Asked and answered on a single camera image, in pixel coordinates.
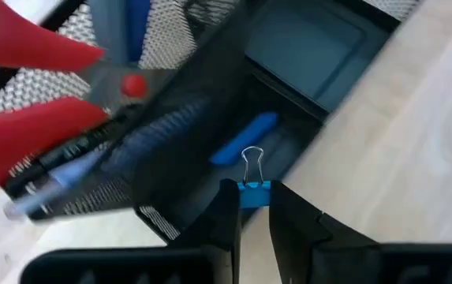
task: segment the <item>black mesh organizer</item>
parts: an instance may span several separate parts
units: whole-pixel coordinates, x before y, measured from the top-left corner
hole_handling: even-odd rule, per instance
[[[166,32],[159,37],[157,32],[148,32],[146,41],[150,44],[144,48],[140,67],[178,70],[145,108],[123,125],[100,163],[74,194],[43,207],[30,215],[31,219],[133,207],[162,239],[171,241],[193,224],[214,199],[219,181],[242,177],[242,161],[218,168],[208,159],[257,114],[264,111],[279,114],[275,130],[258,143],[265,151],[263,168],[270,179],[282,179],[318,133],[328,111],[245,57],[248,19],[264,0],[154,0],[152,3],[160,5],[153,5],[149,23]],[[399,23],[361,0],[335,3],[388,33]],[[63,23],[60,33],[94,44],[86,2],[64,1],[43,26],[57,30]],[[46,83],[41,84],[35,74],[47,78]],[[88,86],[82,86],[84,82],[74,74],[0,69],[0,109],[13,107],[19,102],[17,99],[27,95],[24,90],[34,91],[31,88],[35,83],[47,86],[48,90],[43,89],[51,94],[72,92],[80,96],[88,91]],[[59,95],[42,96],[35,102],[55,96]],[[153,149],[129,172],[105,172],[103,163],[115,155],[116,148],[128,143],[124,138],[133,129],[189,104],[200,107],[195,108],[194,120],[186,131]],[[28,161],[21,162],[13,174],[17,175],[28,164]],[[17,198],[33,189],[29,184],[7,193]],[[249,214],[243,214],[243,218],[248,217]]]

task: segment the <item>wooden desk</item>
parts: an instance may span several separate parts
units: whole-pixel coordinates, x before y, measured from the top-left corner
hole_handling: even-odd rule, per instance
[[[284,181],[376,241],[452,241],[452,1],[425,0]],[[261,211],[242,283],[279,283]]]

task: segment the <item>blue binder clip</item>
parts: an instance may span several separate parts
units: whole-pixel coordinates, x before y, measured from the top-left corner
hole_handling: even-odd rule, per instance
[[[248,177],[248,159],[245,152],[251,149],[260,151],[257,159],[257,166],[259,167],[260,182],[247,182]],[[265,181],[263,178],[263,167],[261,161],[264,156],[264,150],[257,146],[250,146],[241,152],[241,157],[245,161],[245,175],[243,181],[238,182],[238,189],[240,190],[240,208],[259,208],[270,205],[271,181]]]

